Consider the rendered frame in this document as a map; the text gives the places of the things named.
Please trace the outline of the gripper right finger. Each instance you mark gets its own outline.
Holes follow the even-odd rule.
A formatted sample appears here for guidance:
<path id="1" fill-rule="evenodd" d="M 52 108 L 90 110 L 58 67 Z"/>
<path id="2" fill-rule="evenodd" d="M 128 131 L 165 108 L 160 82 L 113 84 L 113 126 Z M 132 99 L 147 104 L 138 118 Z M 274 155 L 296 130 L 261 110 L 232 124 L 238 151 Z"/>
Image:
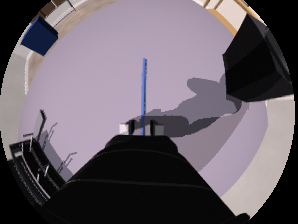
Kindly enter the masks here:
<path id="1" fill-rule="evenodd" d="M 164 135 L 164 125 L 159 124 L 155 120 L 150 120 L 150 132 L 151 135 L 162 136 Z"/>

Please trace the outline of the black patch panel rack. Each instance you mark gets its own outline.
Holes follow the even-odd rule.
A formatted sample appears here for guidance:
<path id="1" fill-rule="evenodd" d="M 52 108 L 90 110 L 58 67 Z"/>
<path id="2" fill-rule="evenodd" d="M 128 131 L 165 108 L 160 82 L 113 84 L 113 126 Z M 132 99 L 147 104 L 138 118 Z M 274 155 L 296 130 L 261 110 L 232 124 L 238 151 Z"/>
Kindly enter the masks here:
<path id="1" fill-rule="evenodd" d="M 37 193 L 34 191 L 34 189 L 29 184 L 25 175 L 23 174 L 23 172 L 17 162 L 17 159 L 15 157 L 15 153 L 22 152 L 22 155 L 23 155 L 29 169 L 31 170 L 32 174 L 34 175 L 34 177 L 36 178 L 36 180 L 38 181 L 40 186 L 44 189 L 44 191 L 50 197 L 52 197 L 53 194 L 55 192 L 57 192 L 66 183 L 61 178 L 61 176 L 57 173 L 57 171 L 53 168 L 53 166 L 47 159 L 46 155 L 44 154 L 44 152 L 38 142 L 44 121 L 45 121 L 44 113 L 42 112 L 42 110 L 39 110 L 33 133 L 23 135 L 23 137 L 32 135 L 31 139 L 9 145 L 12 158 L 14 160 L 14 163 L 15 163 L 22 179 L 24 180 L 24 182 L 27 185 L 27 187 L 29 188 L 29 190 L 32 192 L 32 194 L 35 196 L 35 198 L 41 203 L 42 206 L 44 205 L 43 200 L 37 195 Z M 30 142 L 31 142 L 31 144 L 30 144 Z M 24 144 L 24 146 L 23 146 L 23 144 Z"/>

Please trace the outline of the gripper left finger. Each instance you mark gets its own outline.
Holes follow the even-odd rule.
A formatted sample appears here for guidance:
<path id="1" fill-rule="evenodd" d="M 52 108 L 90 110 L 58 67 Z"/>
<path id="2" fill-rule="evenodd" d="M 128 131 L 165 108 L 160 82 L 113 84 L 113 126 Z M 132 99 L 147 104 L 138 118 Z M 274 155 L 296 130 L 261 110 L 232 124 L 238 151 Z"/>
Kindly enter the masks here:
<path id="1" fill-rule="evenodd" d="M 135 130 L 135 119 L 120 124 L 120 135 L 133 135 Z"/>

